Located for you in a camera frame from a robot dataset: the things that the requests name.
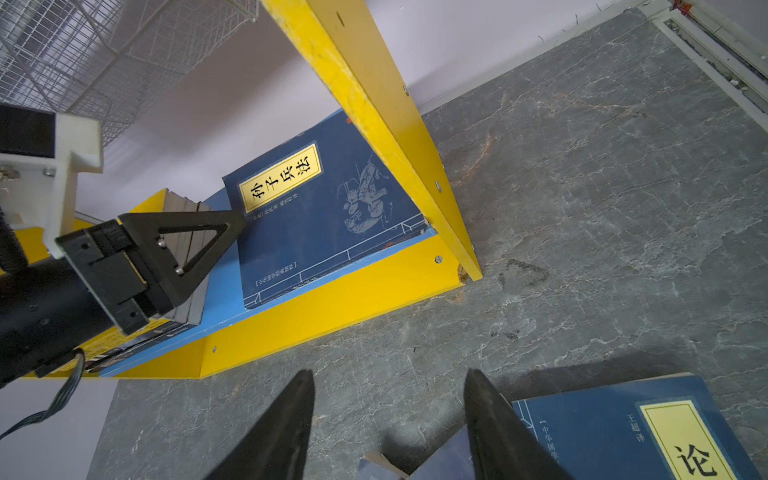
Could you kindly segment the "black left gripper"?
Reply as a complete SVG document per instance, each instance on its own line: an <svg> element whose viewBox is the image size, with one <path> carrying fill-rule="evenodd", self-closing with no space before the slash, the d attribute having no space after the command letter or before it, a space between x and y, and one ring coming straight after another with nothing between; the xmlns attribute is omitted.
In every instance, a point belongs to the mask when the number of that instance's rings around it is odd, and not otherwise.
<svg viewBox="0 0 768 480"><path fill-rule="evenodd" d="M129 213L119 221L55 243L125 335L189 299L246 226L234 210Z"/></svg>

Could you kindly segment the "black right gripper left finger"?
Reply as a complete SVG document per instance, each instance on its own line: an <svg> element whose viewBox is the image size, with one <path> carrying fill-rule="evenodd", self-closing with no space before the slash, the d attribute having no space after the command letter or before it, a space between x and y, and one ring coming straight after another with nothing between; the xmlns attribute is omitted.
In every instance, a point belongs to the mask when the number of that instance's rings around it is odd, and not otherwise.
<svg viewBox="0 0 768 480"><path fill-rule="evenodd" d="M300 370L209 479L301 479L315 405L310 369Z"/></svg>

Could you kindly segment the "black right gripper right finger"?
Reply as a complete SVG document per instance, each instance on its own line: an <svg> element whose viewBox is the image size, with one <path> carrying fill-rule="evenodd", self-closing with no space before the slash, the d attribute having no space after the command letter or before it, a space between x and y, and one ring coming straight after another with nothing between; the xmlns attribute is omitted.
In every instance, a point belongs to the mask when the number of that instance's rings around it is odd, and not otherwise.
<svg viewBox="0 0 768 480"><path fill-rule="evenodd" d="M465 418L477 479L569 479L479 369L464 381Z"/></svg>

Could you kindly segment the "navy book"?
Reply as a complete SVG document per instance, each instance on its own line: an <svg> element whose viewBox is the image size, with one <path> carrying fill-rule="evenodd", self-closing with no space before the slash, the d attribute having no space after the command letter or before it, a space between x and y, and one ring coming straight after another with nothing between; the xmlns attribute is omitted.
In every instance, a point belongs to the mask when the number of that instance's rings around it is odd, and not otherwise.
<svg viewBox="0 0 768 480"><path fill-rule="evenodd" d="M690 373L514 400L504 396L569 479L758 479L760 473ZM477 479L467 424L413 479Z"/></svg>
<svg viewBox="0 0 768 480"><path fill-rule="evenodd" d="M425 218L341 110L223 178L253 309L424 232Z"/></svg>

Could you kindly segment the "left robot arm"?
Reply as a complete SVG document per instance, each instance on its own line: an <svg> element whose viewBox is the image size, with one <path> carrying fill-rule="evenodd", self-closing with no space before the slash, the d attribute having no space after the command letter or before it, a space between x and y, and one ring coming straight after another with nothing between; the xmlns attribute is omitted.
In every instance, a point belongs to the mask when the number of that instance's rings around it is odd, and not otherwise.
<svg viewBox="0 0 768 480"><path fill-rule="evenodd" d="M61 236L63 258L29 264L1 226L1 383L76 363L50 406L9 428L61 411L85 371L81 344L111 327L131 335L181 306L246 226L237 211L129 213Z"/></svg>

